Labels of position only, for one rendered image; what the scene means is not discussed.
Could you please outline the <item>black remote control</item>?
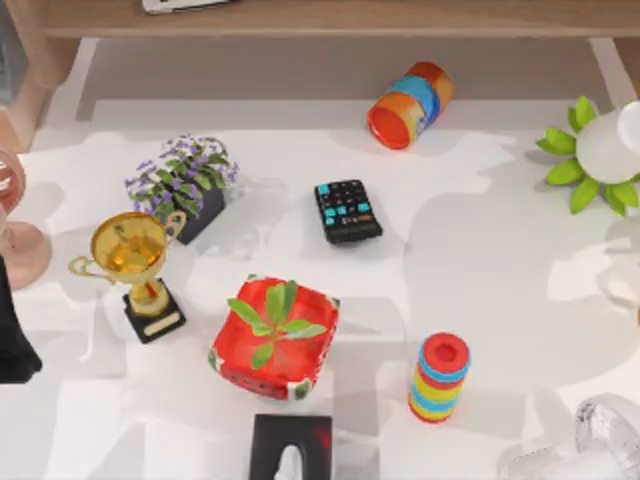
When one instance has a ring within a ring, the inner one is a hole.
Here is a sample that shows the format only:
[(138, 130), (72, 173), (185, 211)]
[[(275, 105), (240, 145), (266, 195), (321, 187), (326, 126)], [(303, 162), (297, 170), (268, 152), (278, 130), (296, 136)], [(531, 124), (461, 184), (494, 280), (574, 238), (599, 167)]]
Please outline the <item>black remote control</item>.
[(330, 244), (360, 242), (383, 234), (360, 180), (316, 185), (314, 196), (325, 238)]

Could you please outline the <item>red square pot with plant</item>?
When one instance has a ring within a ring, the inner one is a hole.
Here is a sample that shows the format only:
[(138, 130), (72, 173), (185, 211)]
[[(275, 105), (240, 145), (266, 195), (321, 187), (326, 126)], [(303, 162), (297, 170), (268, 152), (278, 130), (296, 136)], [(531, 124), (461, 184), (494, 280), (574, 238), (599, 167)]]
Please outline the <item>red square pot with plant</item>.
[(305, 399), (336, 333), (340, 300), (294, 280), (251, 274), (227, 305), (209, 365), (254, 394)]

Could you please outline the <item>purple flowers in black pot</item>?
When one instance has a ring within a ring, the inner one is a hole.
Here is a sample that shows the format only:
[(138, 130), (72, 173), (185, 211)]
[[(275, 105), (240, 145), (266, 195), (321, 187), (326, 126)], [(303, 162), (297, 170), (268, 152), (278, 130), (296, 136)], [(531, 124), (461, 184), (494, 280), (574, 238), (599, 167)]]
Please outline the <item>purple flowers in black pot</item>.
[(182, 212), (186, 224), (177, 240), (191, 243), (226, 206), (225, 191), (239, 176), (239, 164), (226, 146), (206, 135), (182, 134), (168, 139), (160, 153), (141, 162), (124, 181), (136, 211), (161, 221)]

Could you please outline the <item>orange and blue can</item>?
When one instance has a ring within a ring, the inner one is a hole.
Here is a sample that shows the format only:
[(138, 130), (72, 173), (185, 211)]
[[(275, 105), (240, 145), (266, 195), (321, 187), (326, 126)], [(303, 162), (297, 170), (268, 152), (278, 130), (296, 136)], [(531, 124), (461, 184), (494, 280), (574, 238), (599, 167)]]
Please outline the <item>orange and blue can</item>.
[(367, 112), (370, 133), (385, 147), (409, 147), (448, 106), (451, 77), (431, 62), (415, 63)]

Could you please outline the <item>stack of coloured rings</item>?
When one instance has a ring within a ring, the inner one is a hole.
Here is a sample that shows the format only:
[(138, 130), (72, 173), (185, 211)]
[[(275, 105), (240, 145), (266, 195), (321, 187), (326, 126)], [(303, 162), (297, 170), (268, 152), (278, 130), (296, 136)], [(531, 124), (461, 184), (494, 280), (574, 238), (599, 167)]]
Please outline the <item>stack of coloured rings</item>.
[(459, 336), (438, 332), (422, 344), (409, 385), (411, 412), (428, 423), (441, 423), (453, 413), (470, 367), (470, 349)]

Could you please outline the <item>gold trophy on black base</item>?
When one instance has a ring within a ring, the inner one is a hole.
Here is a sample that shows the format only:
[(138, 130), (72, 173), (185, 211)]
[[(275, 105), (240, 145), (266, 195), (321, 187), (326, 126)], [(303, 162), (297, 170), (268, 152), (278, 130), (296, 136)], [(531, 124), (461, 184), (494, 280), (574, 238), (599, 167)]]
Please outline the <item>gold trophy on black base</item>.
[(186, 318), (159, 273), (168, 247), (186, 225), (182, 211), (165, 221), (141, 212), (123, 212), (102, 222), (90, 242), (90, 255), (68, 264), (77, 276), (127, 285), (124, 314), (139, 341), (148, 344), (180, 328)]

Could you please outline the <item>black tissue box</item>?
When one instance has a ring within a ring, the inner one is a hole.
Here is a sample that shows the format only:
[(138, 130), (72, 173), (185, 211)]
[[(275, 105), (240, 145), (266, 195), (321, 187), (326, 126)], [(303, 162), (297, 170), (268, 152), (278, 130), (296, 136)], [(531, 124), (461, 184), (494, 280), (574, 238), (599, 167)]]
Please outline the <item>black tissue box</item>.
[(275, 480), (287, 447), (301, 454), (301, 480), (332, 480), (331, 416), (256, 414), (248, 479)]

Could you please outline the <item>wooden shelf unit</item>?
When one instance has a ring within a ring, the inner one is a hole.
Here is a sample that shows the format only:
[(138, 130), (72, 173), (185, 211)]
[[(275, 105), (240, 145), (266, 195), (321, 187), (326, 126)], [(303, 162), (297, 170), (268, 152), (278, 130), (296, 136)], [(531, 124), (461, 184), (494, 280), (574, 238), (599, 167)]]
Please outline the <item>wooden shelf unit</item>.
[(640, 0), (230, 0), (150, 14), (151, 0), (0, 0), (45, 96), (85, 38), (611, 38), (640, 95)]

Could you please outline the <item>white device on shelf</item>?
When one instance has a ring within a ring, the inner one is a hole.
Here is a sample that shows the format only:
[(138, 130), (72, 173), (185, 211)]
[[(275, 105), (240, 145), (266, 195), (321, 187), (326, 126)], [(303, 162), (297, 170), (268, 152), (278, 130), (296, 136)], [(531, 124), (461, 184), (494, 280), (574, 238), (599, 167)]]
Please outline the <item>white device on shelf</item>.
[(141, 0), (147, 14), (160, 15), (226, 5), (235, 0)]

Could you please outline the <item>white vase with green leaves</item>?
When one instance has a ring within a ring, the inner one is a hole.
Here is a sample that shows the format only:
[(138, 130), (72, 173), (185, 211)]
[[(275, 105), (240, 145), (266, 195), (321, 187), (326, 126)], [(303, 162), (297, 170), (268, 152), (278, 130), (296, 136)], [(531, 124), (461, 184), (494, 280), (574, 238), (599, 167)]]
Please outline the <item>white vase with green leaves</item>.
[(570, 213), (582, 212), (598, 196), (618, 215), (640, 209), (640, 99), (600, 114), (580, 97), (567, 112), (568, 132), (545, 130), (536, 141), (543, 152), (563, 157), (546, 175), (552, 186), (573, 185)]

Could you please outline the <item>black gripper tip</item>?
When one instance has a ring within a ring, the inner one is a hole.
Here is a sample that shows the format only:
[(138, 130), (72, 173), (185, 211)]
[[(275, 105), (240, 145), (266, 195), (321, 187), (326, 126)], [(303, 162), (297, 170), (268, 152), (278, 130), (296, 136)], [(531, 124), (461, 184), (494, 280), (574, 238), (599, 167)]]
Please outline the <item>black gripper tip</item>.
[(42, 366), (21, 328), (4, 257), (0, 255), (0, 384), (25, 384)]

